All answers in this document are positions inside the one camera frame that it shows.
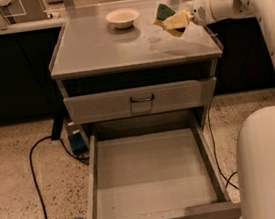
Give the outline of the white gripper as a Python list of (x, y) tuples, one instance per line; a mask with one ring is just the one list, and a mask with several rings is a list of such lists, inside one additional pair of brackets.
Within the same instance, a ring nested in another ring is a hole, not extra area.
[(201, 26), (215, 23), (213, 13), (211, 13), (210, 0), (192, 0), (187, 4), (187, 11), (180, 11), (163, 20), (163, 28), (174, 37), (181, 37), (186, 26), (192, 21)]

